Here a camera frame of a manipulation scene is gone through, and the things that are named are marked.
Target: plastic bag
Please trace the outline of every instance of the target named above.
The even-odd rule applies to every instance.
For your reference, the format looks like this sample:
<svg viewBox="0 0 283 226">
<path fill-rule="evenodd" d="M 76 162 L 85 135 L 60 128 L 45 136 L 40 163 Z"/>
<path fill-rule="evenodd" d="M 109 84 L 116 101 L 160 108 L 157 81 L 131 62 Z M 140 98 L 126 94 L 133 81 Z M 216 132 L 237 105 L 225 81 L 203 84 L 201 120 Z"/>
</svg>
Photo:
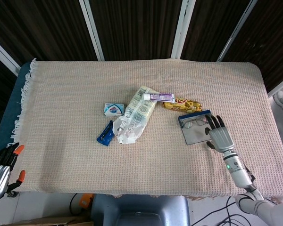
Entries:
<svg viewBox="0 0 283 226">
<path fill-rule="evenodd" d="M 141 86 L 126 107 L 125 114 L 113 123 L 113 133 L 120 144 L 133 144 L 145 129 L 154 110 L 156 101 L 142 100 L 144 93 L 158 93 L 146 86 Z"/>
</svg>

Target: fringe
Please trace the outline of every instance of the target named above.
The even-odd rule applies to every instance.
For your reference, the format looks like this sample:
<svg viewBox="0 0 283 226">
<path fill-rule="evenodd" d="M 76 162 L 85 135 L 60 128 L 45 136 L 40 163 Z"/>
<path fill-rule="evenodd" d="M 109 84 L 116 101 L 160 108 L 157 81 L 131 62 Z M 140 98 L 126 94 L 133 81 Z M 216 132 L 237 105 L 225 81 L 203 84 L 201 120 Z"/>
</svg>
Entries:
<svg viewBox="0 0 283 226">
<path fill-rule="evenodd" d="M 14 139 L 13 143 L 8 144 L 8 146 L 13 145 L 16 143 L 20 136 L 21 128 L 23 126 L 24 118 L 25 118 L 25 113 L 27 111 L 27 103 L 29 99 L 29 93 L 31 90 L 31 86 L 33 84 L 33 79 L 34 79 L 34 71 L 36 69 L 36 58 L 32 60 L 30 63 L 30 70 L 29 73 L 25 75 L 25 83 L 23 88 L 21 89 L 21 114 L 18 115 L 17 117 L 19 118 L 18 120 L 15 120 L 15 128 L 12 131 L 12 135 L 10 138 Z"/>
</svg>

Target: blue package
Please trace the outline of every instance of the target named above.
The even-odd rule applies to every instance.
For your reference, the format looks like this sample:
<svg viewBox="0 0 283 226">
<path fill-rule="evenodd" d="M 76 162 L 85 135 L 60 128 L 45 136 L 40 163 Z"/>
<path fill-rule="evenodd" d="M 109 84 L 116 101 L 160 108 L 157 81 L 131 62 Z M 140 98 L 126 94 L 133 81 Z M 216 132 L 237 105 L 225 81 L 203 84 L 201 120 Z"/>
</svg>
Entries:
<svg viewBox="0 0 283 226">
<path fill-rule="evenodd" d="M 110 120 L 109 124 L 106 126 L 101 135 L 96 139 L 99 143 L 108 146 L 112 138 L 114 137 L 113 129 L 113 121 Z"/>
</svg>

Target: robot finger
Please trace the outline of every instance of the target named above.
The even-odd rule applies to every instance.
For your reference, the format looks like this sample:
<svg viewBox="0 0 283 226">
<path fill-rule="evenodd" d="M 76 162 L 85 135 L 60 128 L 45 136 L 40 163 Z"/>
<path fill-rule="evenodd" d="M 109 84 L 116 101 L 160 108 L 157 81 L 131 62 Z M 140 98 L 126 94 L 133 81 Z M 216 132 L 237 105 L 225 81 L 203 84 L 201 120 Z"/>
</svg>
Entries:
<svg viewBox="0 0 283 226">
<path fill-rule="evenodd" d="M 212 119 L 213 119 L 213 121 L 214 121 L 214 123 L 215 123 L 216 128 L 219 128 L 220 125 L 219 125 L 217 119 L 216 119 L 213 115 L 212 115 Z"/>
<path fill-rule="evenodd" d="M 20 153 L 23 151 L 24 149 L 24 145 L 20 145 L 10 156 L 7 165 L 10 166 L 10 171 L 13 170 L 15 163 L 17 161 L 17 157 L 18 155 L 20 155 Z"/>
<path fill-rule="evenodd" d="M 3 148 L 0 150 L 0 165 L 5 165 L 4 163 L 13 153 L 13 151 L 18 147 L 19 143 L 15 143 L 9 147 Z"/>
<path fill-rule="evenodd" d="M 17 181 L 15 183 L 8 185 L 8 189 L 7 189 L 6 193 L 8 194 L 12 190 L 14 190 L 15 188 L 19 187 L 23 183 L 24 178 L 25 178 L 25 170 L 20 172 L 19 178 L 17 179 Z"/>
<path fill-rule="evenodd" d="M 206 114 L 206 119 L 207 119 L 207 121 L 208 121 L 210 127 L 211 127 L 212 129 L 216 129 L 216 127 L 215 127 L 215 125 L 214 125 L 214 123 L 213 123 L 211 117 L 209 117 L 207 114 Z"/>
<path fill-rule="evenodd" d="M 204 131 L 206 132 L 206 135 L 210 132 L 210 129 L 208 128 L 208 127 L 206 127 L 205 129 L 204 129 Z"/>
<path fill-rule="evenodd" d="M 219 121 L 219 123 L 220 123 L 220 126 L 221 126 L 221 127 L 224 127 L 225 124 L 224 124 L 224 122 L 222 121 L 221 117 L 220 117 L 219 115 L 217 115 L 216 117 L 218 118 L 218 121 Z"/>
<path fill-rule="evenodd" d="M 215 149 L 215 146 L 214 146 L 211 142 L 207 141 L 207 145 L 208 145 L 210 148 Z"/>
</svg>

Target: glasses lens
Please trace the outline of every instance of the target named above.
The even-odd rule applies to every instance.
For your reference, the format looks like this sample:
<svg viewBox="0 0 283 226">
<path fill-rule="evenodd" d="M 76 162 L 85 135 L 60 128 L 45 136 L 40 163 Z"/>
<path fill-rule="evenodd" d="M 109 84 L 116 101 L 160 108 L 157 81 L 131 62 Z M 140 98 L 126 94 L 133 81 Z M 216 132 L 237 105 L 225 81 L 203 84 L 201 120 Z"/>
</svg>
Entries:
<svg viewBox="0 0 283 226">
<path fill-rule="evenodd" d="M 197 117 L 195 121 L 196 121 L 197 125 L 199 125 L 199 126 L 203 126 L 204 124 L 207 123 L 206 117 L 202 116 L 202 115 Z"/>
<path fill-rule="evenodd" d="M 191 128 L 193 125 L 193 120 L 191 119 L 187 119 L 185 121 L 183 121 L 183 127 L 185 127 L 186 129 Z"/>
</svg>

